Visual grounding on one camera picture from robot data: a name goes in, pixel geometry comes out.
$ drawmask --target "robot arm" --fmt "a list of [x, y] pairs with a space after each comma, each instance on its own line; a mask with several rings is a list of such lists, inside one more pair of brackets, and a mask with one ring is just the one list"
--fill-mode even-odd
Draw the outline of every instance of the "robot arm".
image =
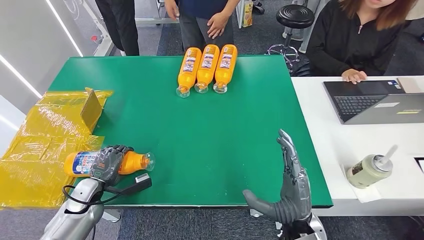
[[[243, 191], [244, 198], [249, 207], [280, 222], [283, 226], [292, 226], [295, 222], [307, 222], [309, 226], [312, 226], [315, 223], [311, 224], [311, 220], [315, 221], [318, 218], [311, 211], [311, 188], [308, 175], [298, 159], [292, 138], [282, 129], [278, 133], [277, 142], [281, 145], [284, 162], [281, 200], [270, 203], [257, 198], [248, 189]], [[321, 239], [327, 239], [325, 231], [320, 229], [318, 232], [323, 233]]]
[[[134, 179], [134, 184], [125, 188], [117, 189], [112, 186], [119, 181], [118, 170], [125, 153], [133, 151], [131, 147], [122, 145], [108, 146], [103, 148], [96, 156], [90, 178], [80, 181], [69, 195], [56, 215], [44, 229], [41, 240], [83, 240], [102, 218], [104, 203], [120, 195], [131, 195], [152, 186], [152, 180], [147, 173]], [[103, 192], [111, 192], [116, 196], [101, 201]]]

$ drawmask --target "chair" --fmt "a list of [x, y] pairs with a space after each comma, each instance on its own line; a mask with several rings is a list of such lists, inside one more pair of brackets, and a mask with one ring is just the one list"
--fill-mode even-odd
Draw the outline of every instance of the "chair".
[[[276, 15], [277, 21], [284, 27], [289, 28], [287, 37], [285, 38], [284, 44], [275, 44], [271, 46], [267, 54], [280, 54], [284, 57], [285, 62], [288, 64], [288, 71], [293, 72], [293, 62], [299, 62], [299, 53], [298, 50], [290, 46], [290, 40], [292, 39], [293, 29], [305, 29], [309, 28], [315, 20], [314, 13], [307, 7], [296, 4], [289, 4], [283, 6]], [[291, 49], [294, 53], [288, 53], [288, 50]]]

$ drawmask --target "person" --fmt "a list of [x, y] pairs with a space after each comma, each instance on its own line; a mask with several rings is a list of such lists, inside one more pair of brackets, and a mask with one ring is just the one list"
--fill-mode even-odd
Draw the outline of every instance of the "person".
[[165, 0], [168, 16], [179, 17], [184, 50], [233, 44], [232, 14], [240, 0]]
[[95, 3], [116, 48], [124, 56], [139, 56], [134, 0], [95, 0]]
[[381, 76], [416, 0], [331, 0], [319, 14], [306, 56], [314, 76], [353, 84]]

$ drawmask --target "orange bottle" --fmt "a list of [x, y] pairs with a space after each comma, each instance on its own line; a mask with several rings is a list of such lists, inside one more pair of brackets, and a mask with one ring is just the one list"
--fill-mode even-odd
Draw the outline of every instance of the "orange bottle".
[[222, 48], [219, 56], [218, 66], [215, 71], [215, 81], [213, 90], [219, 94], [227, 92], [227, 85], [233, 77], [236, 66], [237, 48], [232, 44], [227, 44]]
[[209, 44], [204, 48], [201, 56], [201, 65], [197, 70], [197, 83], [194, 85], [196, 92], [201, 94], [208, 92], [208, 85], [214, 79], [219, 58], [220, 48], [217, 45]]
[[[80, 151], [69, 154], [63, 164], [65, 174], [70, 177], [89, 177], [90, 169], [94, 163], [98, 151]], [[132, 174], [138, 170], [152, 171], [155, 167], [155, 156], [148, 152], [138, 154], [129, 151], [123, 157], [118, 170], [121, 175]]]
[[199, 68], [202, 51], [197, 47], [190, 47], [182, 60], [178, 74], [178, 88], [176, 94], [182, 98], [190, 96], [190, 89], [196, 82], [196, 73]]

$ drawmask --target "laptop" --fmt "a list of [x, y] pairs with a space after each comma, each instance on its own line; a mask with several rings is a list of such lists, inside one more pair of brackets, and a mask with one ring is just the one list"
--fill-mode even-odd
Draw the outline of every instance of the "laptop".
[[325, 81], [342, 124], [424, 123], [424, 93], [405, 93], [395, 80]]

